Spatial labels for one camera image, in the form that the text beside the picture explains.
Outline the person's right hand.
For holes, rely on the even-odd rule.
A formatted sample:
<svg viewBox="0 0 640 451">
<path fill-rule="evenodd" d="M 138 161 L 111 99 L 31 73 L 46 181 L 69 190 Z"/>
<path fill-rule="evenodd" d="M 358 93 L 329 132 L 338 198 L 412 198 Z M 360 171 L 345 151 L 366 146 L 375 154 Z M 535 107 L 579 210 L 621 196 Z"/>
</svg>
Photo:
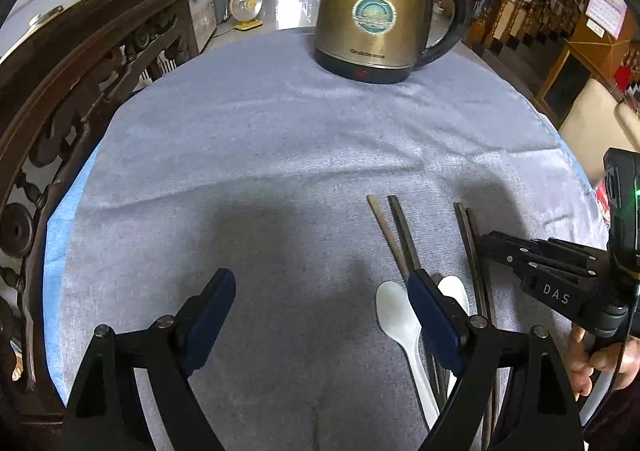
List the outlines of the person's right hand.
<svg viewBox="0 0 640 451">
<path fill-rule="evenodd" d="M 617 358 L 622 349 L 622 345 L 614 344 L 590 353 L 585 345 L 585 337 L 586 331 L 573 323 L 568 336 L 564 362 L 575 399 L 590 395 L 591 375 L 594 371 L 605 373 L 615 371 Z M 634 381 L 639 371 L 639 356 L 639 339 L 629 337 L 614 381 L 615 390 L 624 389 Z"/>
</svg>

